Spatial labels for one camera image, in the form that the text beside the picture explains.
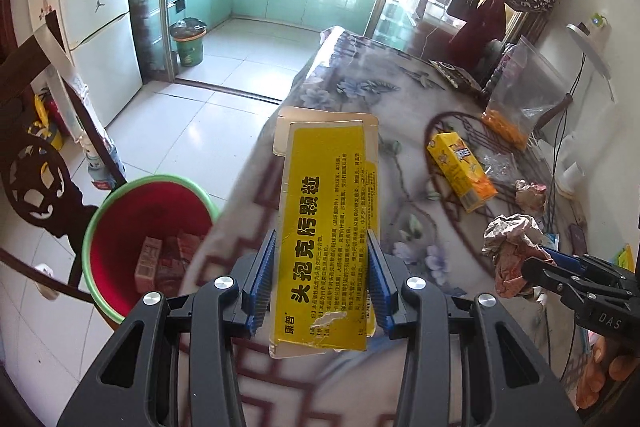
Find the person's right hand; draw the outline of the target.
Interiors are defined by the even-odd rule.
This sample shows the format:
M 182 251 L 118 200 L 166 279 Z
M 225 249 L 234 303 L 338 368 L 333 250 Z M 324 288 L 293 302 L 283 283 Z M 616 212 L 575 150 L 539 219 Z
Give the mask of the person's right hand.
M 608 377 L 612 381 L 624 381 L 639 366 L 639 358 L 633 355 L 617 355 L 609 365 L 606 365 L 604 363 L 606 350 L 608 350 L 606 339 L 597 335 L 591 358 L 577 384 L 576 405 L 578 409 L 588 409 L 598 401 L 600 391 Z

